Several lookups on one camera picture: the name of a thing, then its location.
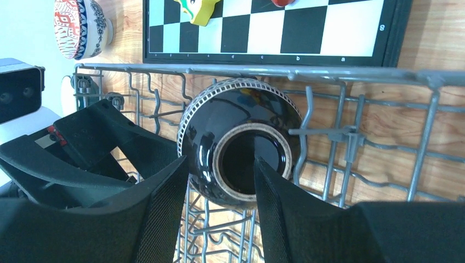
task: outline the white square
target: white square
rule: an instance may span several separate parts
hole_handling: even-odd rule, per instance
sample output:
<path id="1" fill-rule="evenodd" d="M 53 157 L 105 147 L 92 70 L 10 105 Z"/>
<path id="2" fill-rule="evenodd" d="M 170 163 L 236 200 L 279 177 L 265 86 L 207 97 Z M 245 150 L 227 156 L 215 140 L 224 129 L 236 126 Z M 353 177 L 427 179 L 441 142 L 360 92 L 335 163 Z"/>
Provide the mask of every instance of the white square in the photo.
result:
<path id="1" fill-rule="evenodd" d="M 383 2 L 329 5 L 320 55 L 372 56 Z"/>
<path id="2" fill-rule="evenodd" d="M 252 14 L 248 31 L 247 53 L 271 55 L 281 53 L 284 10 Z"/>
<path id="3" fill-rule="evenodd" d="M 149 1 L 149 26 L 161 26 L 165 22 L 165 2 Z"/>
<path id="4" fill-rule="evenodd" d="M 199 53 L 221 53 L 223 18 L 212 18 L 207 26 L 199 26 Z"/>
<path id="5" fill-rule="evenodd" d="M 179 53 L 181 23 L 163 26 L 163 53 Z"/>
<path id="6" fill-rule="evenodd" d="M 309 7 L 322 7 L 328 5 L 330 0 L 295 0 L 284 7 L 285 10 L 302 9 Z"/>
<path id="7" fill-rule="evenodd" d="M 252 12 L 252 0 L 223 0 L 223 17 L 248 15 Z"/>
<path id="8" fill-rule="evenodd" d="M 190 22 L 191 16 L 188 13 L 183 12 L 183 9 L 181 8 L 181 5 L 179 5 L 179 11 L 181 12 L 181 23 L 182 22 Z"/>

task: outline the white wall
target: white wall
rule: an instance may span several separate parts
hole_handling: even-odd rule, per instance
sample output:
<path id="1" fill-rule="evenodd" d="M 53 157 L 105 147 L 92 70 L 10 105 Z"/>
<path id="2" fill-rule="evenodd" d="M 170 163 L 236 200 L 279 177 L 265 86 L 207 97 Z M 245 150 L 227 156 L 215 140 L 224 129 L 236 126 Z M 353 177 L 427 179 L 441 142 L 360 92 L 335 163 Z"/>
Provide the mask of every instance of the white wall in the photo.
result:
<path id="1" fill-rule="evenodd" d="M 73 72 L 75 62 L 65 59 L 53 28 L 53 0 L 0 0 L 0 58 L 15 58 L 45 67 L 42 105 L 62 116 L 61 79 Z M 0 185 L 9 178 L 0 175 Z"/>

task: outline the chessboard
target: chessboard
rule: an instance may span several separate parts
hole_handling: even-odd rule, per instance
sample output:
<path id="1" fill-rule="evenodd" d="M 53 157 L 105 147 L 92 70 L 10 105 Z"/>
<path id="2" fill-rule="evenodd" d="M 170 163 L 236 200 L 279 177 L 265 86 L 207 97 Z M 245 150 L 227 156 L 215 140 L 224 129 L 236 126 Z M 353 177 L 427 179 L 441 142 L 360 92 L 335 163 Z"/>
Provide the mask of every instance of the chessboard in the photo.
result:
<path id="1" fill-rule="evenodd" d="M 207 26 L 197 26 L 174 0 L 144 0 L 143 62 L 395 67 L 411 4 L 221 0 Z"/>

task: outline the yellow chess piece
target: yellow chess piece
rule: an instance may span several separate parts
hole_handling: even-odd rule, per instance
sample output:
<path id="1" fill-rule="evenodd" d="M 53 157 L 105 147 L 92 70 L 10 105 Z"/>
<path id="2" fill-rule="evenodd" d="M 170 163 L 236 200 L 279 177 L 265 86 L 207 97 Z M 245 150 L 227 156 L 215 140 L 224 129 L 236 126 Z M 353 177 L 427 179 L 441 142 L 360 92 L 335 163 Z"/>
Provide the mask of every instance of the yellow chess piece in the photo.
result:
<path id="1" fill-rule="evenodd" d="M 191 24 L 206 26 L 212 17 L 215 4 L 221 0 L 175 0 L 181 4 L 183 12 L 191 17 Z"/>

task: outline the chessboard frame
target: chessboard frame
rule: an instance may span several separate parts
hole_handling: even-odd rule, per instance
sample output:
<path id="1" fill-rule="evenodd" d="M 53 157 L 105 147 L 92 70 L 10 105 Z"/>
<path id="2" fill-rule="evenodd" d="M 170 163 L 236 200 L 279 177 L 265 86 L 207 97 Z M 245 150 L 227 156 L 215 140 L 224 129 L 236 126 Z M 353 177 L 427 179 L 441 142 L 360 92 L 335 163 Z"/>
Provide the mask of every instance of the chessboard frame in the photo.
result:
<path id="1" fill-rule="evenodd" d="M 234 60 L 217 59 L 214 55 L 206 58 L 204 54 L 190 54 L 189 59 L 153 58 L 149 53 L 149 19 L 148 10 L 151 0 L 143 0 L 143 58 L 144 64 L 232 64 L 232 65 L 282 65 L 282 66 L 361 66 L 361 67 L 397 67 L 404 41 L 404 35 L 409 21 L 413 0 L 391 0 L 395 4 L 387 7 L 392 10 L 392 19 L 385 45 L 375 44 L 372 57 L 312 56 L 310 61 L 296 61 L 295 56 L 268 55 L 269 59 L 254 59 L 260 63 L 251 62 L 251 57 L 260 55 L 237 54 Z"/>

